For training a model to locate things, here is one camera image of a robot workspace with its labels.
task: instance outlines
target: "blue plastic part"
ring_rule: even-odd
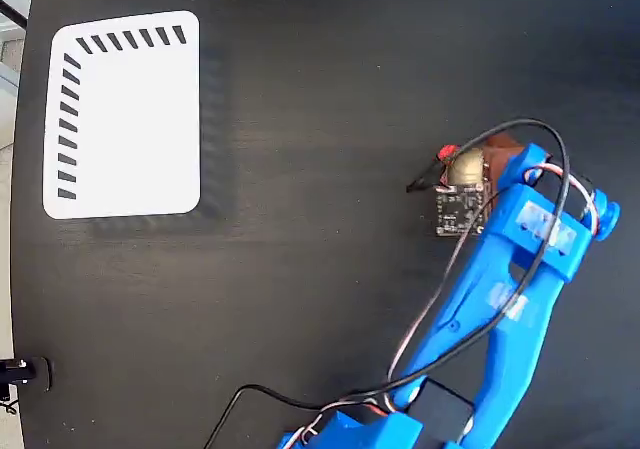
[[[368,425],[360,424],[342,412],[337,412],[327,426],[309,444],[297,442],[294,449],[411,449],[418,440],[422,424],[406,414],[395,413]],[[287,434],[278,449],[282,449],[291,434]]]
[[[553,203],[535,191],[539,174],[525,181],[525,172],[547,160],[548,154],[530,144],[511,158],[498,187],[505,189],[478,242],[465,271],[449,300],[404,371],[409,374],[436,360],[442,353],[475,329],[490,321],[517,287],[510,264],[531,265],[543,238],[550,230]],[[597,240],[605,239],[620,216],[620,206],[595,191],[600,217]],[[506,317],[489,334],[489,349],[483,387],[474,406],[473,427],[459,443],[447,442],[445,449],[485,449],[493,446],[524,396],[547,331],[553,305],[565,283],[575,276],[591,243],[590,215],[578,222],[563,213],[550,238],[531,283]],[[425,378],[393,394],[399,407],[409,404]],[[305,446],[309,449],[410,449],[422,424],[402,413],[363,426],[337,413],[327,427]],[[279,449],[286,441],[285,437]],[[300,444],[295,449],[302,449]]]
[[[530,181],[525,181],[524,174],[526,171],[534,166],[546,162],[549,154],[539,146],[535,144],[529,144],[523,149],[523,151],[517,156],[513,156],[509,159],[509,164],[503,171],[500,179],[498,179],[498,190],[501,191],[514,184],[531,184],[535,179],[540,176],[539,172],[534,172]]]
[[[620,218],[620,205],[617,202],[609,202],[607,195],[599,189],[594,192],[593,202],[598,211],[600,217],[600,224],[598,224],[598,233],[596,234],[597,241],[603,241],[613,231],[618,219]],[[583,218],[584,224],[587,227],[591,226],[591,213],[587,211]]]

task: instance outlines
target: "floor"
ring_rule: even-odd
[[[20,71],[23,41],[4,43],[0,61]],[[11,202],[11,160],[13,146],[0,149],[0,359],[13,356],[11,300],[9,294],[9,206]],[[0,409],[0,449],[21,449],[20,416]]]

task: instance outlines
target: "black wire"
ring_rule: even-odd
[[[27,18],[3,0],[0,0],[0,14],[3,14],[7,19],[15,22],[22,29],[27,28]]]
[[[553,210],[553,218],[550,226],[550,229],[552,229],[553,227],[555,227],[556,221],[559,219],[559,216],[562,214],[562,211],[564,210],[564,205],[567,200],[567,194],[569,192],[569,174],[571,172],[570,165],[569,165],[569,156],[567,154],[567,149],[564,145],[564,141],[562,140],[562,137],[560,137],[560,134],[558,133],[558,131],[556,131],[553,127],[537,119],[515,119],[512,121],[507,121],[495,127],[492,127],[487,131],[484,131],[477,137],[474,137],[473,139],[465,143],[462,147],[460,147],[460,149],[458,149],[458,151],[449,160],[454,161],[458,156],[465,153],[472,147],[482,144],[491,136],[494,136],[496,134],[505,132],[509,129],[513,129],[521,126],[535,126],[535,127],[544,129],[549,134],[551,134],[551,136],[556,140],[558,147],[560,149],[563,174],[561,178],[562,182],[560,184],[560,189],[558,190],[558,196],[556,197],[555,208]],[[422,376],[425,376],[428,372],[432,371],[436,367],[443,365],[447,361],[453,359],[455,356],[460,354],[462,351],[466,350],[467,348],[469,348],[470,346],[478,342],[483,336],[485,336],[489,331],[491,331],[491,329],[493,329],[498,325],[498,323],[500,323],[500,321],[504,318],[505,314],[509,311],[509,309],[511,309],[513,304],[516,302],[520,294],[522,294],[525,288],[529,285],[529,283],[531,282],[531,279],[535,275],[536,270],[538,269],[538,267],[540,266],[540,263],[542,262],[542,258],[544,256],[545,250],[549,246],[549,240],[551,238],[552,232],[553,232],[552,230],[549,230],[547,232],[547,234],[545,235],[545,238],[542,241],[542,244],[540,245],[540,248],[538,249],[538,252],[536,253],[531,263],[531,266],[529,266],[529,269],[527,269],[527,272],[524,274],[523,278],[520,280],[518,287],[513,292],[509,300],[502,306],[502,308],[500,309],[500,312],[498,312],[491,319],[491,321],[489,321],[484,326],[479,327],[478,329],[474,330],[473,332],[471,332],[470,334],[462,338],[460,341],[458,341],[458,343],[456,343],[455,346],[445,351],[443,354],[440,355],[440,357],[438,357],[438,359],[428,364],[427,366],[423,367],[422,369],[414,371],[411,374],[408,374],[401,378],[394,379],[390,382],[378,384],[376,386],[372,386],[365,389],[357,389],[357,390],[351,391],[347,393],[344,397],[339,398],[337,400],[366,399],[369,397],[375,397],[377,395],[384,394],[385,392],[393,391],[394,389],[402,387],[406,384],[409,384],[415,381],[416,379],[419,379]],[[216,437],[220,433],[222,426],[227,421],[229,414],[233,410],[233,407],[240,399],[240,396],[242,396],[242,394],[247,390],[255,390],[258,392],[262,392],[263,394],[266,394],[274,399],[277,399],[278,401],[284,404],[287,404],[289,406],[296,407],[299,409],[309,410],[309,411],[320,411],[325,406],[331,404],[332,402],[335,402],[335,401],[330,401],[325,404],[309,404],[304,401],[298,401],[296,399],[292,399],[290,397],[284,396],[278,393],[277,391],[274,391],[273,389],[270,389],[268,387],[261,386],[258,384],[248,384],[248,385],[242,386],[236,391],[234,396],[231,398],[231,400],[227,404],[227,407],[222,413],[222,416],[218,420],[218,423],[214,427],[211,435],[209,436],[209,439],[205,443],[204,449],[209,449],[211,447],[211,444],[213,444]]]
[[[456,152],[456,154],[452,156],[452,160],[455,160],[456,157],[468,151],[472,147],[475,147],[478,144],[482,144],[489,137],[518,126],[536,126],[546,130],[556,140],[556,142],[558,143],[558,147],[560,149],[563,173],[562,173],[562,183],[560,184],[560,189],[558,190],[558,196],[556,197],[555,208],[553,210],[553,219],[550,226],[550,229],[552,229],[553,227],[555,227],[556,220],[559,218],[559,216],[562,214],[562,211],[564,210],[564,205],[567,200],[567,194],[569,192],[569,174],[571,171],[569,166],[569,156],[567,154],[567,149],[564,145],[564,141],[562,140],[562,137],[560,137],[560,134],[558,134],[558,131],[556,131],[553,127],[549,126],[545,122],[538,121],[537,119],[516,119],[513,121],[508,121],[508,122],[499,124],[489,129],[488,131],[483,132],[479,136],[471,139],[469,142],[464,144],[458,150],[458,152]],[[552,230],[549,230],[547,232],[547,234],[545,235],[545,238],[542,241],[542,244],[540,244],[540,248],[538,249],[538,252],[533,258],[531,266],[529,266],[529,269],[527,269],[527,272],[525,272],[524,276],[520,280],[518,287],[513,292],[509,300],[502,306],[502,308],[500,309],[500,312],[498,312],[491,319],[491,321],[489,321],[484,326],[481,326],[478,329],[474,330],[470,334],[467,334],[460,341],[458,341],[458,343],[456,343],[455,346],[451,347],[449,350],[442,353],[440,357],[438,357],[432,363],[427,364],[422,369],[414,371],[411,374],[395,379],[383,385],[377,385],[377,386],[372,386],[366,389],[358,389],[355,391],[351,391],[345,397],[347,398],[375,397],[378,394],[389,392],[399,387],[402,387],[406,384],[409,384],[410,382],[415,381],[416,379],[419,379],[422,376],[425,376],[428,372],[431,372],[433,369],[440,367],[447,361],[450,361],[455,356],[460,354],[465,349],[469,348],[470,346],[478,342],[483,336],[485,336],[489,331],[491,331],[491,329],[493,329],[500,323],[500,321],[504,318],[504,316],[509,311],[509,309],[511,309],[513,304],[516,302],[520,294],[522,294],[525,288],[529,285],[529,283],[531,282],[531,279],[533,278],[538,267],[540,266],[540,263],[542,262],[542,258],[544,256],[545,250],[549,246],[549,239],[551,238],[552,232],[553,232]]]
[[[269,396],[269,397],[271,397],[273,399],[276,399],[276,400],[282,402],[283,404],[287,404],[288,406],[296,407],[298,409],[303,409],[305,411],[320,411],[326,405],[326,404],[322,404],[322,405],[319,405],[319,404],[307,404],[306,402],[296,401],[295,399],[291,399],[290,397],[284,396],[284,395],[280,394],[279,392],[274,391],[273,389],[270,389],[270,388],[268,388],[266,386],[261,386],[260,384],[246,384],[246,385],[240,387],[236,391],[236,393],[233,395],[233,397],[231,398],[231,400],[227,404],[227,407],[225,408],[224,412],[222,413],[222,416],[220,416],[220,419],[218,420],[218,423],[213,428],[213,431],[211,432],[211,435],[209,436],[209,439],[207,439],[207,442],[204,445],[204,449],[209,449],[211,447],[211,444],[213,444],[213,442],[218,437],[218,434],[220,433],[220,430],[222,429],[222,426],[224,426],[224,423],[227,422],[227,419],[229,418],[229,414],[231,414],[231,411],[233,410],[233,406],[236,405],[236,403],[238,402],[238,399],[240,399],[242,394],[244,394],[247,391],[261,392],[262,394],[266,394],[267,396]]]
[[[468,231],[471,231],[471,228],[473,228],[473,225],[476,223],[476,221],[478,219],[480,219],[480,216],[483,216],[486,211],[487,208],[489,207],[489,205],[495,201],[499,196],[501,196],[502,194],[504,194],[506,192],[506,189],[502,189],[499,191],[494,192],[493,194],[491,194],[486,201],[484,201],[484,203],[482,204],[482,206],[480,207],[480,209],[476,210],[475,215],[473,216],[473,219],[471,219],[469,221],[469,225],[468,225]],[[462,246],[466,245],[466,243],[469,241],[469,233],[467,233],[467,239],[465,241],[463,241]],[[460,256],[460,253],[462,251],[462,247],[459,248],[459,250],[453,255],[453,257],[451,258],[451,260],[447,263],[447,269],[444,271],[444,274],[442,275],[442,279],[440,280],[440,284],[438,284],[438,288],[436,289],[436,295],[435,297],[429,301],[430,305],[434,305],[435,302],[439,299],[440,297],[440,292],[442,291],[442,289],[444,288],[445,284],[447,283],[447,280],[449,279],[449,276],[451,275],[452,269],[454,264],[456,263],[456,260],[458,259],[458,257]],[[389,398],[389,400],[386,401],[386,403],[394,410],[394,411],[399,411],[400,409],[397,408],[395,406],[395,404],[393,403],[393,401],[391,401],[391,399]]]
[[[4,410],[7,412],[7,414],[11,414],[12,416],[15,416],[16,414],[18,414],[18,411],[14,407],[17,403],[18,403],[17,399],[10,402],[9,404],[0,402],[0,407],[4,407]]]

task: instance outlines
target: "black table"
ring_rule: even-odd
[[[182,9],[201,24],[200,212],[50,219],[53,35]],[[440,145],[517,115],[560,129],[623,218],[563,291],[498,445],[637,447],[639,76],[640,0],[33,0],[14,338],[19,355],[54,361],[56,384],[21,390],[27,448],[199,449],[239,384],[324,400],[379,381],[451,250],[404,184]],[[445,378],[477,373],[472,356]],[[308,417],[251,396],[217,447],[274,447]]]

